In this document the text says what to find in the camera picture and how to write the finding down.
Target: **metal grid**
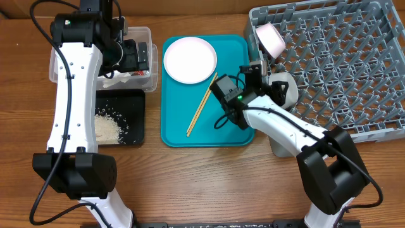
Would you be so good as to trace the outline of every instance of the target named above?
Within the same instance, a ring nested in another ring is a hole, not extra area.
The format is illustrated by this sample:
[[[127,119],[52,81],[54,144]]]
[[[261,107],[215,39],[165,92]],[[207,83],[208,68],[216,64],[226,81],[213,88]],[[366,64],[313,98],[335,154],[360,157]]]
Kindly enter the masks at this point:
[[[252,48],[257,45],[256,59],[268,61],[269,73],[289,72],[297,82],[293,114],[327,129],[342,126],[356,142],[405,137],[405,61],[399,45],[405,33],[388,3],[309,1],[252,9],[252,33],[247,29],[246,35],[255,42]],[[269,22],[287,46],[276,60],[267,58],[254,33]],[[254,51],[249,54],[255,59]]]

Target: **clear plastic container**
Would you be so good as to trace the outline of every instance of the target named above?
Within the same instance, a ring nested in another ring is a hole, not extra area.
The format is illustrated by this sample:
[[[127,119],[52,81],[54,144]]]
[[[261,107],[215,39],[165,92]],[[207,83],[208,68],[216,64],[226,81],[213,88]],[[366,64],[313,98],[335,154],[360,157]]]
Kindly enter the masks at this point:
[[[130,27],[124,39],[133,39],[136,43],[146,42],[149,55],[149,71],[145,71],[144,75],[133,75],[133,72],[125,75],[116,74],[112,79],[98,77],[97,90],[142,89],[145,92],[155,91],[158,85],[159,60],[158,49],[156,45],[152,44],[151,31],[148,27]],[[55,50],[53,48],[49,62],[49,80],[55,83],[58,82],[58,62],[56,61]]]

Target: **wooden table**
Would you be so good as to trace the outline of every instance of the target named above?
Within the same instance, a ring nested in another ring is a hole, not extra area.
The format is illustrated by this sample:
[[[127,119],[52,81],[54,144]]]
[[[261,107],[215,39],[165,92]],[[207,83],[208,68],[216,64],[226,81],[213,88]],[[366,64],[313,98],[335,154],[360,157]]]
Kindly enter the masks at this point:
[[[158,47],[174,35],[239,34],[247,15],[129,18],[148,26]],[[40,23],[49,28],[51,20]],[[0,227],[30,227],[28,215],[44,181],[32,154],[44,153],[54,115],[56,84],[49,81],[51,46],[30,20],[0,21]],[[277,158],[258,132],[241,148],[169,148],[160,138],[160,83],[146,96],[146,138],[140,148],[100,148],[118,164],[118,189],[141,222],[259,222],[301,219],[310,201],[294,158]],[[404,227],[405,140],[361,143],[370,174],[385,193],[383,205],[353,210],[363,227]],[[377,200],[366,187],[355,203]],[[77,203],[49,188],[36,214],[44,220]],[[85,208],[46,227],[78,227],[95,220]]]

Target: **chopsticks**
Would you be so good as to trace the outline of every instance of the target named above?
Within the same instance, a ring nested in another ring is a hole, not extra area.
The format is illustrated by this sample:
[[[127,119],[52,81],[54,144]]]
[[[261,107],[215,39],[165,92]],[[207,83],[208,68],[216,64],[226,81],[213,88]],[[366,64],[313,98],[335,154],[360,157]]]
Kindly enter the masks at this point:
[[[211,83],[209,84],[209,86],[208,86],[208,88],[207,88],[207,91],[205,92],[204,97],[202,98],[202,101],[201,101],[200,105],[198,106],[198,109],[197,109],[197,111],[196,111],[196,114],[194,114],[194,117],[193,117],[192,120],[191,120],[191,123],[190,123],[190,125],[189,125],[189,128],[187,129],[187,137],[190,136],[191,131],[193,130],[193,128],[194,128],[194,126],[195,126],[195,124],[196,124],[196,122],[197,122],[197,119],[198,119],[198,117],[200,116],[200,113],[201,113],[201,111],[203,110],[204,105],[205,105],[205,103],[207,102],[207,100],[208,100],[208,98],[209,98],[209,95],[211,94],[211,89],[209,89],[209,87],[212,85],[212,83],[215,81],[215,79],[217,79],[217,76],[218,76],[218,73],[215,73],[215,75],[214,75],[214,77],[213,77]]]

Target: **teal tray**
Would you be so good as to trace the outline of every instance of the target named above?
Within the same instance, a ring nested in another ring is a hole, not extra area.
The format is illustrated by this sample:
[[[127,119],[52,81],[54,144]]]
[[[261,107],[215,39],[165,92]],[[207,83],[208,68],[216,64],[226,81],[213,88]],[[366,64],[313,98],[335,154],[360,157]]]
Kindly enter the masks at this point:
[[[236,75],[239,66],[249,64],[246,41],[238,35],[197,36],[209,42],[218,58],[216,69],[210,78],[198,84],[182,84],[172,79],[166,72],[162,61],[162,97],[161,97],[161,138],[172,147],[216,147],[243,146],[254,137],[254,129],[240,130],[232,122],[215,130],[214,123],[225,112],[221,104],[211,93],[202,110],[190,137],[187,129],[205,94],[215,72]],[[171,37],[163,45],[163,55],[172,44],[183,37]]]

